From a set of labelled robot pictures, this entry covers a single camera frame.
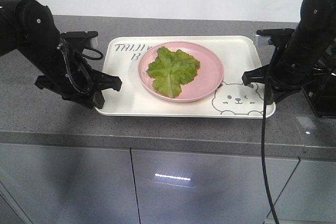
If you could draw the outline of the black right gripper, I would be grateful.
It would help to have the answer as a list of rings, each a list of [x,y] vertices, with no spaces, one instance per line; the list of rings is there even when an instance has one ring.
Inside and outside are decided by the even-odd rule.
[[[328,74],[326,68],[318,67],[313,67],[308,71],[274,67],[269,72],[269,66],[262,66],[245,71],[242,81],[247,86],[251,83],[265,84],[267,80],[267,95],[271,95],[271,102],[277,104],[301,90],[306,95],[319,94],[326,86],[324,79]]]

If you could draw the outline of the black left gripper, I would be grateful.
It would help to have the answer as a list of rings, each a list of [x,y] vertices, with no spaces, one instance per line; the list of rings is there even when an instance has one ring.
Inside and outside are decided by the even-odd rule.
[[[61,96],[65,101],[80,104],[86,108],[102,109],[105,103],[101,90],[113,89],[119,92],[122,81],[118,76],[111,76],[97,70],[66,70],[57,78],[47,75],[38,76],[35,85]]]

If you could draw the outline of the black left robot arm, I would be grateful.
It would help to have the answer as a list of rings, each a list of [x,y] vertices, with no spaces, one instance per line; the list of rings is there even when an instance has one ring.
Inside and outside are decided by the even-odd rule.
[[[122,81],[94,70],[83,53],[92,50],[97,31],[60,33],[48,6],[36,0],[1,1],[1,55],[17,49],[42,72],[35,81],[39,89],[48,89],[89,109],[102,108],[103,90],[120,91]]]

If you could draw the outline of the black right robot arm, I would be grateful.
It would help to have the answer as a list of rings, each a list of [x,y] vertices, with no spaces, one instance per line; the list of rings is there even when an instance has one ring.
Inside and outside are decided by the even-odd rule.
[[[267,104],[299,92],[318,74],[314,66],[335,39],[335,0],[303,0],[295,29],[261,29],[275,47],[268,65],[246,71],[244,85],[262,83]]]

